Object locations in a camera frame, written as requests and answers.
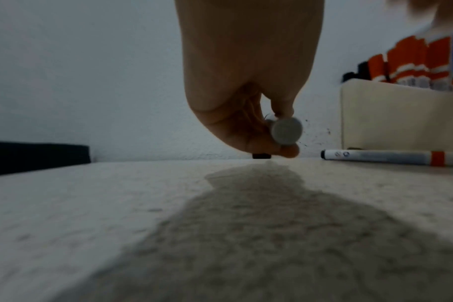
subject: speckled surface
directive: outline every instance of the speckled surface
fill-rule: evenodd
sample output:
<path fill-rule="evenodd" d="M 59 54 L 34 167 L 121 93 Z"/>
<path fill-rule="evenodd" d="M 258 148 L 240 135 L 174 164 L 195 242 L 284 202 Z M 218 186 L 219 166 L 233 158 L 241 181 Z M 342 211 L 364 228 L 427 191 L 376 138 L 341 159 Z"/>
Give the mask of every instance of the speckled surface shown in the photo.
<path fill-rule="evenodd" d="M 0 177 L 0 302 L 453 301 L 453 169 L 102 163 Z"/>

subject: white marker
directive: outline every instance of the white marker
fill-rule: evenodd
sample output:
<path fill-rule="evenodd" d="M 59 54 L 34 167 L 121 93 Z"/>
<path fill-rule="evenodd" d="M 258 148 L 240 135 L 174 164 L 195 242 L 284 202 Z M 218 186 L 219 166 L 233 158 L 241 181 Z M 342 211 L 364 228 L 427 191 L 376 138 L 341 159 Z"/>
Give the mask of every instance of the white marker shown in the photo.
<path fill-rule="evenodd" d="M 321 158 L 354 162 L 453 167 L 453 152 L 442 151 L 324 150 L 321 151 Z"/>
<path fill-rule="evenodd" d="M 271 136 L 280 145 L 294 145 L 303 134 L 303 125 L 297 118 L 277 119 L 269 114 L 265 119 L 270 124 Z"/>

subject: white wall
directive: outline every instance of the white wall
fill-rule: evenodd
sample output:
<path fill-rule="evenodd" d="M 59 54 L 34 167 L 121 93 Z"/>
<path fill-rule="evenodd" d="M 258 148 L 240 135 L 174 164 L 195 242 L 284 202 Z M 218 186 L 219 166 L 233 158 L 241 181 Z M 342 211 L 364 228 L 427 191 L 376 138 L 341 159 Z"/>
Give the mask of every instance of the white wall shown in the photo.
<path fill-rule="evenodd" d="M 295 106 L 302 156 L 338 146 L 342 74 L 427 22 L 384 2 L 327 0 Z M 180 47 L 173 0 L 0 0 L 0 140 L 89 144 L 105 161 L 249 158 L 189 112 Z"/>

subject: round gray object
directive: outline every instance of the round gray object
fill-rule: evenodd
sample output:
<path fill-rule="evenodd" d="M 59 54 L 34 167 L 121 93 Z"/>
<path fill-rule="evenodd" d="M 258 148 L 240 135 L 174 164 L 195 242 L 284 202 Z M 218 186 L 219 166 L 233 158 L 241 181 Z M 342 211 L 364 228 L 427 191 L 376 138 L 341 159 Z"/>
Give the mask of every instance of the round gray object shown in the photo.
<path fill-rule="evenodd" d="M 294 117 L 282 118 L 271 125 L 270 133 L 278 144 L 293 145 L 303 134 L 303 125 Z"/>

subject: hand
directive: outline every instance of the hand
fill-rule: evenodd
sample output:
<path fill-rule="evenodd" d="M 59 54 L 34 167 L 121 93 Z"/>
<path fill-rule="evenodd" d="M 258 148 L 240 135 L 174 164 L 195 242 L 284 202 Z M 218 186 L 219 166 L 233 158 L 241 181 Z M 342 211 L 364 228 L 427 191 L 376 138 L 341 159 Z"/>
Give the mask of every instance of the hand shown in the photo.
<path fill-rule="evenodd" d="M 453 21 L 453 0 L 389 0 L 392 3 L 407 2 L 412 13 L 424 13 L 436 10 L 436 20 L 439 22 Z"/>
<path fill-rule="evenodd" d="M 270 136 L 260 107 L 277 117 L 309 77 L 324 0 L 176 0 L 187 101 L 199 121 L 227 145 L 248 153 L 296 157 L 297 145 Z"/>

